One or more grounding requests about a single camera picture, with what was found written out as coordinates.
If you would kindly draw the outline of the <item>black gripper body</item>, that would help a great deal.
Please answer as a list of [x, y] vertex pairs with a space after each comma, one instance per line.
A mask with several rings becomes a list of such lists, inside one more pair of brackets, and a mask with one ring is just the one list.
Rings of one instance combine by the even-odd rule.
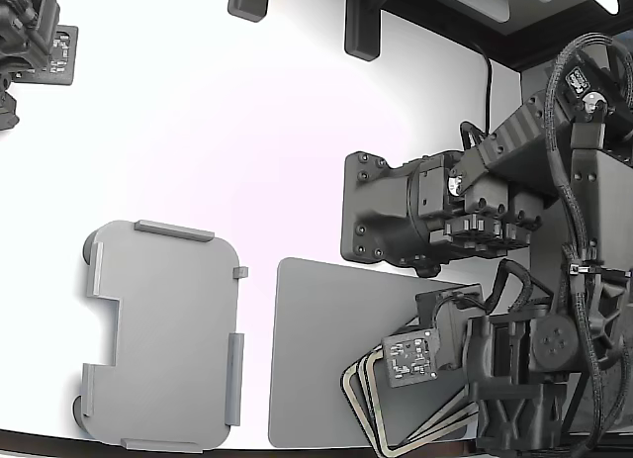
[[470, 319], [464, 370], [479, 407], [477, 447], [486, 452], [534, 452], [559, 445], [567, 384], [534, 365], [532, 340], [542, 314]]

